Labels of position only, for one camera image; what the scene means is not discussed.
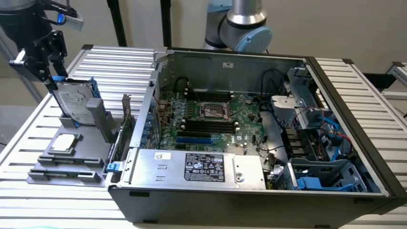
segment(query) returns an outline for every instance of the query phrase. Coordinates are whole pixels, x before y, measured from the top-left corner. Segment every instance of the sticker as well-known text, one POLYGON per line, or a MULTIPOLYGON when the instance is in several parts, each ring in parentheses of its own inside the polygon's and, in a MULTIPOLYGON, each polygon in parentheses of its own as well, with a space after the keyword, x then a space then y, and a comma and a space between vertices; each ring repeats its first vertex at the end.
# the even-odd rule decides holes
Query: sticker
POLYGON ((171 153, 156 152, 154 159, 156 160, 171 160, 171 153))
POLYGON ((224 182, 224 161, 222 154, 186 154, 187 181, 224 182))
POLYGON ((234 68, 234 63, 232 62, 223 62, 223 67, 224 68, 234 68))
POLYGON ((71 118, 80 124, 95 124, 92 113, 87 110, 87 99, 79 93, 59 92, 63 104, 68 110, 71 118))

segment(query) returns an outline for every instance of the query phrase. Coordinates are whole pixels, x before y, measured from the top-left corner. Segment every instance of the power supply label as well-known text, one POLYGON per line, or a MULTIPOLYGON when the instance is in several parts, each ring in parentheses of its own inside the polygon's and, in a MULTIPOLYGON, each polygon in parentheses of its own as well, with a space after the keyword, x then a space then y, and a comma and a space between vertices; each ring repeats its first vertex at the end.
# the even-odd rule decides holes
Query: power supply label
POLYGON ((186 154, 187 181, 224 182, 224 160, 222 154, 186 154))

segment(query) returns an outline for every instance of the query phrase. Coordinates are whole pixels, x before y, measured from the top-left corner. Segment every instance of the floor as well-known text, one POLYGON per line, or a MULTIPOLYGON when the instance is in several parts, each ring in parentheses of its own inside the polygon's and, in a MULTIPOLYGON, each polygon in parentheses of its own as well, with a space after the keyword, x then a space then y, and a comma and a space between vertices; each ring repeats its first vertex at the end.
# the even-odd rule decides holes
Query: floor
POLYGON ((1 106, 0 105, 0 143, 7 144, 23 123, 29 117, 35 106, 1 106))

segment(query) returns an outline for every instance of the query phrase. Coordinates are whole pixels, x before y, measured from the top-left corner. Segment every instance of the metal table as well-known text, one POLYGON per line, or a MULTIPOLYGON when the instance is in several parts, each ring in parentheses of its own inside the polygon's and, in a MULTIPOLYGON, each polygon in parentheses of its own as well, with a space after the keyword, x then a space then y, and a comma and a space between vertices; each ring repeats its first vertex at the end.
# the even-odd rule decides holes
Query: metal table
MULTIPOLYGON (((69 68, 75 79, 95 77, 107 109, 122 116, 122 95, 132 94, 132 113, 148 85, 154 49, 95 46, 81 50, 69 68)), ((338 92, 407 188, 406 122, 388 106, 352 64, 342 60, 318 59, 338 92)), ((138 225, 124 216, 104 188, 29 185, 27 172, 61 125, 61 111, 47 95, 17 134, 0 153, 0 228, 52 226, 69 229, 111 228, 204 228, 190 226, 138 225)), ((343 229, 403 229, 407 227, 407 206, 388 214, 366 215, 343 229)))

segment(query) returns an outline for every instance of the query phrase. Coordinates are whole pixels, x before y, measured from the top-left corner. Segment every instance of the blue latch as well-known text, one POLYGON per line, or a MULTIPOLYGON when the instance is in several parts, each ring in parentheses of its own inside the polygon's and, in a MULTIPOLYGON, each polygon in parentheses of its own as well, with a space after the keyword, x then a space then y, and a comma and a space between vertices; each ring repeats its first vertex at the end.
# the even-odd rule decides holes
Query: blue latch
POLYGON ((110 163, 107 167, 107 172, 108 173, 119 173, 120 172, 120 165, 116 163, 110 163))
POLYGON ((298 185, 300 190, 336 191, 336 192, 352 191, 355 187, 354 184, 347 184, 342 187, 323 187, 318 177, 302 177, 300 179, 298 179, 298 185))

